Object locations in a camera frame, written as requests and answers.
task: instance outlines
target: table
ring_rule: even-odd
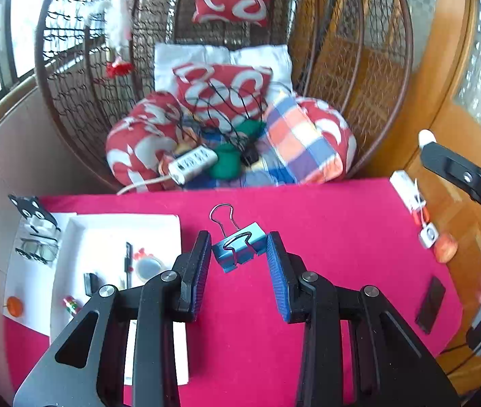
[[[380,288],[433,355],[457,332],[462,306],[448,269],[418,240],[418,229],[387,179],[351,180],[320,186],[166,191],[125,196],[41,198],[51,212],[153,213],[180,217],[182,249],[201,229],[223,238],[208,218],[216,204],[234,206],[242,228],[254,221],[279,231],[286,249],[307,268],[337,286]],[[220,208],[227,233],[228,209]],[[446,287],[430,335],[415,314],[432,275]],[[14,389],[48,347],[48,337],[5,318],[7,358]],[[224,274],[211,260],[198,320],[187,325],[190,382],[179,387],[184,407],[283,407],[294,405],[302,350],[302,325],[288,325],[276,308],[265,256]],[[344,350],[348,344],[343,329]],[[345,401],[352,400],[351,357],[344,355]],[[125,403],[131,401],[126,387]]]

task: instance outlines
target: smartphone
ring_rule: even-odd
[[[416,316],[416,324],[420,326],[421,330],[426,334],[431,333],[432,325],[435,324],[445,293],[446,288],[444,285],[437,277],[433,276],[429,284],[429,289],[421,304],[420,311]]]

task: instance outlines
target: white power strip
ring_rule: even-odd
[[[201,145],[172,161],[169,165],[169,175],[178,185],[185,185],[217,161],[218,155]]]

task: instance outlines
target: binder clip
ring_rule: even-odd
[[[229,218],[233,222],[237,232],[227,236],[223,225],[218,220],[212,217],[215,210],[219,207],[230,207],[231,212]],[[216,205],[210,211],[210,220],[220,226],[221,232],[225,239],[212,245],[212,252],[218,261],[218,264],[223,268],[224,272],[231,272],[237,268],[237,264],[243,264],[248,260],[253,259],[254,255],[261,255],[266,251],[267,236],[263,229],[257,223],[252,223],[245,228],[240,229],[233,218],[233,206],[230,203],[221,203]]]

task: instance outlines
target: white wall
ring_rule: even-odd
[[[0,124],[0,394],[12,402],[3,341],[2,307],[8,257],[20,215],[7,198],[16,195],[105,193],[65,147],[38,89],[17,103]]]

